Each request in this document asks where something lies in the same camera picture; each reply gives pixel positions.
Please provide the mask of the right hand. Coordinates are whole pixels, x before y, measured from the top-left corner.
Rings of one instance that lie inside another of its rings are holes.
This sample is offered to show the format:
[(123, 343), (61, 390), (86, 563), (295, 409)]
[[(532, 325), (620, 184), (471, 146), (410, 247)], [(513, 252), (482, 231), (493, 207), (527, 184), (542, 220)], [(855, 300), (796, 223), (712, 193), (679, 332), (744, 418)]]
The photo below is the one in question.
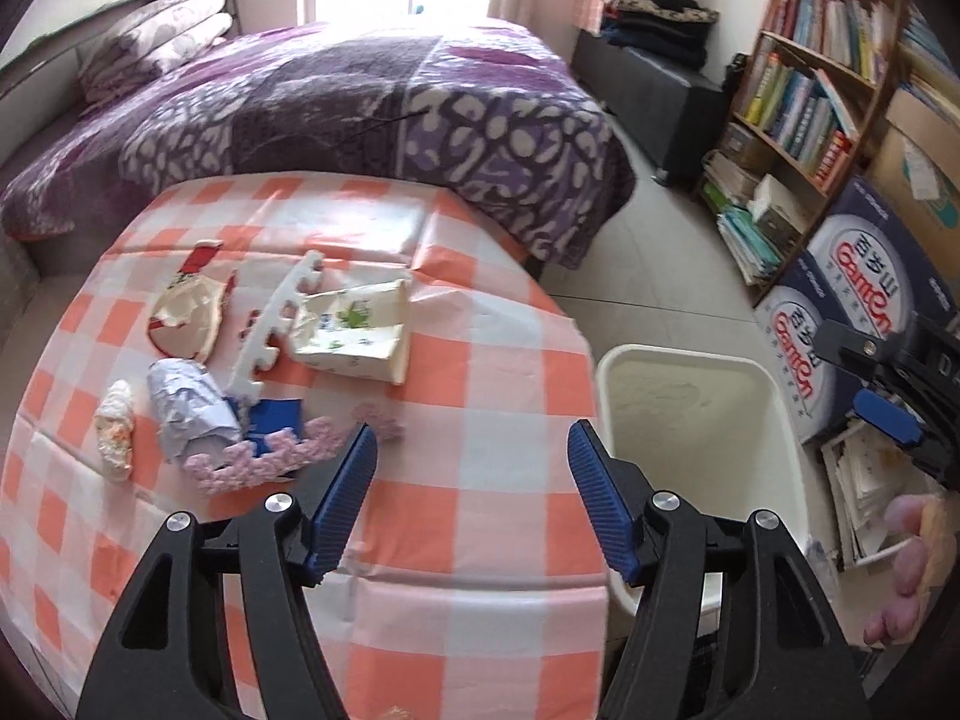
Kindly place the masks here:
[(905, 541), (892, 564), (893, 595), (864, 624), (862, 640), (869, 647), (913, 639), (931, 595), (946, 583), (955, 561), (955, 538), (942, 497), (898, 496), (887, 507), (884, 522)]

